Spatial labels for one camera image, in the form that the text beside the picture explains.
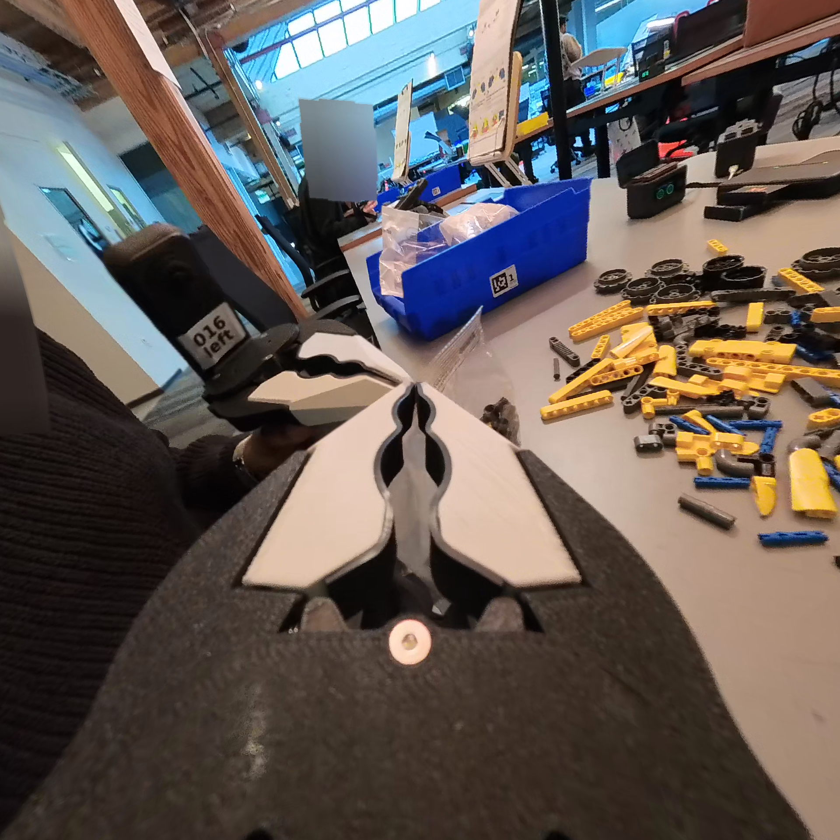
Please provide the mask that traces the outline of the black device green lights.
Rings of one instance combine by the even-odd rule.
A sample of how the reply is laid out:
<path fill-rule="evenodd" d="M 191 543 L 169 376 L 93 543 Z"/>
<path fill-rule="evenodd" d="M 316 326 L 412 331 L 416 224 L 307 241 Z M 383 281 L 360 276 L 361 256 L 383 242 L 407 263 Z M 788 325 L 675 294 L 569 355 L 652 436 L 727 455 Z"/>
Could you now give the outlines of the black device green lights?
<path fill-rule="evenodd" d="M 687 165 L 660 159 L 656 140 L 648 140 L 616 162 L 618 185 L 626 195 L 626 215 L 638 221 L 657 216 L 684 200 Z"/>

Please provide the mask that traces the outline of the black metal pole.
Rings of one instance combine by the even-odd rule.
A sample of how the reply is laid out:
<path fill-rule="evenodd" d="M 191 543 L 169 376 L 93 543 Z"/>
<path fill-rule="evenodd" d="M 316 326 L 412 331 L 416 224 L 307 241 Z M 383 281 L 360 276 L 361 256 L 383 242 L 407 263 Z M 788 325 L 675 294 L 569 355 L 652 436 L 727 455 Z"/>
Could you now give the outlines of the black metal pole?
<path fill-rule="evenodd" d="M 566 97 L 563 71 L 563 32 L 560 24 L 559 2 L 539 1 L 542 36 L 549 79 L 549 101 L 552 113 L 552 132 L 555 142 L 558 177 L 572 178 L 571 146 L 566 118 Z"/>

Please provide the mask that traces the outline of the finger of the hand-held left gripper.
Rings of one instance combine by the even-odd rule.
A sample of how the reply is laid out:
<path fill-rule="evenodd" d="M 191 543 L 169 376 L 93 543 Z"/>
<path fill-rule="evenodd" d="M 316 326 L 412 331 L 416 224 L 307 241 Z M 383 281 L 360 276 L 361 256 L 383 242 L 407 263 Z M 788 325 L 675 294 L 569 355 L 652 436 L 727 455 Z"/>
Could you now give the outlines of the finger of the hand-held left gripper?
<path fill-rule="evenodd" d="M 283 371 L 257 385 L 248 406 L 284 409 L 304 426 L 346 422 L 401 384 L 400 377 L 364 372 L 303 376 Z"/>
<path fill-rule="evenodd" d="M 372 376 L 394 384 L 412 380 L 399 364 L 357 334 L 316 331 L 301 342 L 297 357 L 301 361 L 330 360 L 333 367 L 357 364 Z"/>

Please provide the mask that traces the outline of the white paper notice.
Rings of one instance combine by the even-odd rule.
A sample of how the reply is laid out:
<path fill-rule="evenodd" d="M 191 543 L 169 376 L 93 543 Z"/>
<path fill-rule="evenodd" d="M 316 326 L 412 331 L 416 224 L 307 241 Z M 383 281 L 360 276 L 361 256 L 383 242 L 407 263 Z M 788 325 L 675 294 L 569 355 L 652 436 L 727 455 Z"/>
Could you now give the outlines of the white paper notice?
<path fill-rule="evenodd" d="M 161 48 L 158 46 L 152 33 L 146 24 L 140 10 L 134 1 L 114 1 L 125 23 L 128 25 L 132 36 L 138 43 L 145 62 L 159 76 L 171 82 L 176 89 L 181 86 L 176 79 L 172 68 L 167 63 Z"/>

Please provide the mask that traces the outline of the black office chair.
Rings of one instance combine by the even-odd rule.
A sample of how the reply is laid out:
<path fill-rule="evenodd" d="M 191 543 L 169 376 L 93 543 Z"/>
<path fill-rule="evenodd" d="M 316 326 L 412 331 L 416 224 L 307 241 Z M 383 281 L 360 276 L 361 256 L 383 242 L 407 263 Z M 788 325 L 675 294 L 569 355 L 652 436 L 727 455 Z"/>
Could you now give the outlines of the black office chair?
<path fill-rule="evenodd" d="M 256 221 L 299 269 L 305 284 L 301 298 L 310 305 L 313 317 L 337 320 L 359 334 L 367 334 L 370 324 L 366 307 L 340 250 L 315 245 L 300 223 L 295 223 L 286 236 L 266 216 L 257 215 Z"/>

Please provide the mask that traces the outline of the upright instruction booklet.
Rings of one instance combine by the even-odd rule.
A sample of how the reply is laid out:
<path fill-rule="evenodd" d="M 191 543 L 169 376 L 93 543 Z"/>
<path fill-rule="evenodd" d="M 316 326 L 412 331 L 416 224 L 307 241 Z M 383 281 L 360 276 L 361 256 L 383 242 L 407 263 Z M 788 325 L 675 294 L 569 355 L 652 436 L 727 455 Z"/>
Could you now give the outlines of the upright instruction booklet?
<path fill-rule="evenodd" d="M 468 159 L 474 166 L 498 162 L 512 150 L 521 80 L 513 43 L 521 6 L 479 2 L 469 79 Z"/>
<path fill-rule="evenodd" d="M 404 186 L 409 182 L 412 100 L 413 80 L 410 79 L 400 91 L 396 101 L 392 180 L 399 186 Z"/>

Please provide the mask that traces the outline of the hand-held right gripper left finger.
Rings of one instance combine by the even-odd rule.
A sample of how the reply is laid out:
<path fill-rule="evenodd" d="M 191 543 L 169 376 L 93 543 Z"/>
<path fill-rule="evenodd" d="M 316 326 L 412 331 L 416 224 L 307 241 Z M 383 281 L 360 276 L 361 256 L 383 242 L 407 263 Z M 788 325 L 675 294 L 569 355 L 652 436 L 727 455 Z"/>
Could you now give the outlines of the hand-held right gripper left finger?
<path fill-rule="evenodd" d="M 247 587 L 326 587 L 386 546 L 394 513 L 382 456 L 415 384 L 384 394 L 315 444 L 255 550 Z"/>

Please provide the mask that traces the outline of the small black device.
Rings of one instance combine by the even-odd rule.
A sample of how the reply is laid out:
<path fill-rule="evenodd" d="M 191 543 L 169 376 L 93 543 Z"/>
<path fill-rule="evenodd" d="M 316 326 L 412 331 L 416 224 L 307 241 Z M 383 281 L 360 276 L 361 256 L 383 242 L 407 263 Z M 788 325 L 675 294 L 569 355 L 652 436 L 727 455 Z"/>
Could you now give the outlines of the small black device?
<path fill-rule="evenodd" d="M 753 168 L 755 153 L 767 140 L 768 130 L 752 119 L 734 123 L 717 139 L 714 175 L 718 180 L 748 172 Z"/>

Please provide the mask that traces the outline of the clear plastic parts bag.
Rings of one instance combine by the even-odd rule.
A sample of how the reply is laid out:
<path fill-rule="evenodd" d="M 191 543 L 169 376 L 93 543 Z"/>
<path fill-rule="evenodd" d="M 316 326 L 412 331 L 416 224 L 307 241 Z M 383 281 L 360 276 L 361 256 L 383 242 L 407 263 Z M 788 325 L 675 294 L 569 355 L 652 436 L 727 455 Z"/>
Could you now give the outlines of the clear plastic parts bag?
<path fill-rule="evenodd" d="M 421 379 L 511 443 L 520 444 L 513 385 L 491 352 L 480 309 L 429 362 Z M 395 515 L 396 557 L 404 573 L 423 582 L 437 602 L 441 594 L 431 573 L 431 537 L 424 519 L 436 485 L 426 470 L 425 441 L 415 413 L 402 439 L 402 468 L 389 490 Z"/>

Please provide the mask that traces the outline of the wooden support post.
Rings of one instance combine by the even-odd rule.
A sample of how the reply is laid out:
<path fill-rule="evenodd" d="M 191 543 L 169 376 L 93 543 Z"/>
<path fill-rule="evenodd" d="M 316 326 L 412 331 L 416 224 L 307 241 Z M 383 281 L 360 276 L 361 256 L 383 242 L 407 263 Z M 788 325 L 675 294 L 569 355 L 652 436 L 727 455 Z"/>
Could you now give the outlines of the wooden support post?
<path fill-rule="evenodd" d="M 145 62 L 114 1 L 60 4 L 205 225 L 288 305 L 296 320 L 306 319 L 302 300 L 181 90 Z"/>

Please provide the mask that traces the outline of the person's left hand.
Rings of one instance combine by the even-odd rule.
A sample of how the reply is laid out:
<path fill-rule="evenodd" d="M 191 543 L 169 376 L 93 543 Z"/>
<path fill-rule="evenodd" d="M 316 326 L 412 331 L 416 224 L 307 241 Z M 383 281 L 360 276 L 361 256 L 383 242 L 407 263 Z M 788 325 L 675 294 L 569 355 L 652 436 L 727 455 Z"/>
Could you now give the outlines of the person's left hand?
<path fill-rule="evenodd" d="M 317 431 L 312 427 L 265 425 L 237 443 L 233 454 L 234 465 L 243 476 L 259 482 L 289 457 L 307 449 L 316 439 Z"/>

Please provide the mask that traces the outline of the person's left forearm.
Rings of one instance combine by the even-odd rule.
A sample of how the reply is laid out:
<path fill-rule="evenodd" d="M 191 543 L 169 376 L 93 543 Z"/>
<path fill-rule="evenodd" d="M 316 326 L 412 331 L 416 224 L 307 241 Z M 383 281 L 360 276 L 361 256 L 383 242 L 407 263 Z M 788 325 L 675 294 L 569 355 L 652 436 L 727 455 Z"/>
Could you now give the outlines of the person's left forearm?
<path fill-rule="evenodd" d="M 1 825 L 87 718 L 130 627 L 258 482 L 255 436 L 175 448 L 36 330 L 50 429 L 1 447 Z"/>

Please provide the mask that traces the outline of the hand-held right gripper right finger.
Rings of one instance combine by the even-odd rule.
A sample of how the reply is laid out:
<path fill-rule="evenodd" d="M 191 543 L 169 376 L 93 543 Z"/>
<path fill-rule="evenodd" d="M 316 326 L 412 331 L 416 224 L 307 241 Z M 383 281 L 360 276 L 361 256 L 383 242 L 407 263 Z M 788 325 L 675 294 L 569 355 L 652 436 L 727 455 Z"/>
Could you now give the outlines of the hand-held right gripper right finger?
<path fill-rule="evenodd" d="M 435 487 L 430 533 L 442 550 L 495 585 L 581 583 L 520 447 L 428 384 L 417 386 L 417 417 Z"/>

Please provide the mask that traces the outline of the crumpled clear plastic bag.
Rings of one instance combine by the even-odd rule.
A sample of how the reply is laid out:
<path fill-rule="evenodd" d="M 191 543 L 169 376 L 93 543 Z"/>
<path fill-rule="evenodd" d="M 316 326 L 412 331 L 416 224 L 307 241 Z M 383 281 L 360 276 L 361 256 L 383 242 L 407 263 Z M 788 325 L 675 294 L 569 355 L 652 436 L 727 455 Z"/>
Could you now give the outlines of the crumpled clear plastic bag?
<path fill-rule="evenodd" d="M 384 297 L 403 298 L 403 274 L 444 253 L 449 244 L 440 226 L 446 212 L 406 211 L 386 205 L 381 211 L 380 290 Z"/>
<path fill-rule="evenodd" d="M 456 215 L 449 215 L 438 228 L 447 246 L 461 245 L 519 215 L 513 206 L 484 202 L 471 204 Z"/>

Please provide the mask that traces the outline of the pile of yellow building pieces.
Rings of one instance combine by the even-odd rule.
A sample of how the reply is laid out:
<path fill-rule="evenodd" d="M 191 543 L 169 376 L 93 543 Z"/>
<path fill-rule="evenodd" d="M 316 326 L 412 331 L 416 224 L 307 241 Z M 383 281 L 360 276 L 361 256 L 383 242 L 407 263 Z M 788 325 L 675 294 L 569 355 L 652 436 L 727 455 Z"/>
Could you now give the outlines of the pile of yellow building pieces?
<path fill-rule="evenodd" d="M 838 280 L 828 281 L 838 303 Z M 837 307 L 634 306 L 619 295 L 551 337 L 560 388 L 545 424 L 616 403 L 641 417 L 638 455 L 672 452 L 696 491 L 747 490 L 763 522 L 781 478 L 791 514 L 838 521 Z"/>

